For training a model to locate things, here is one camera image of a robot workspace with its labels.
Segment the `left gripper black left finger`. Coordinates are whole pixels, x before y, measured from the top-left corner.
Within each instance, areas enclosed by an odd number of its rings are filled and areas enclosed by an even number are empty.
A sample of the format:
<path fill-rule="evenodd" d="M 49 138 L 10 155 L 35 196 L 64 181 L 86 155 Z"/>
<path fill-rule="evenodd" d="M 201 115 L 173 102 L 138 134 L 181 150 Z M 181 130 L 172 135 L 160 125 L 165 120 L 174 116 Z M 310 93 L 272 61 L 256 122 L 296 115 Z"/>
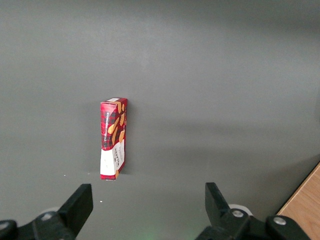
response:
<path fill-rule="evenodd" d="M 0 221 L 2 240 L 75 240 L 93 211 L 92 185 L 81 184 L 57 211 L 46 211 L 18 226 L 13 219 Z"/>

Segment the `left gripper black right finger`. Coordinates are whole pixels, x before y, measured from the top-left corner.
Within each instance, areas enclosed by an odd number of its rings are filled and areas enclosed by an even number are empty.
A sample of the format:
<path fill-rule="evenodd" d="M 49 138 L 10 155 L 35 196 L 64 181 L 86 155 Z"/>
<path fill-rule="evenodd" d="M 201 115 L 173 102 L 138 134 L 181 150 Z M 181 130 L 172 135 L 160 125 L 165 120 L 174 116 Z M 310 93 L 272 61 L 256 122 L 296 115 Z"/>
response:
<path fill-rule="evenodd" d="M 310 237 L 290 217 L 271 215 L 265 221 L 227 204 L 214 182 L 205 184 L 205 210 L 210 221 L 198 240 L 308 240 Z"/>

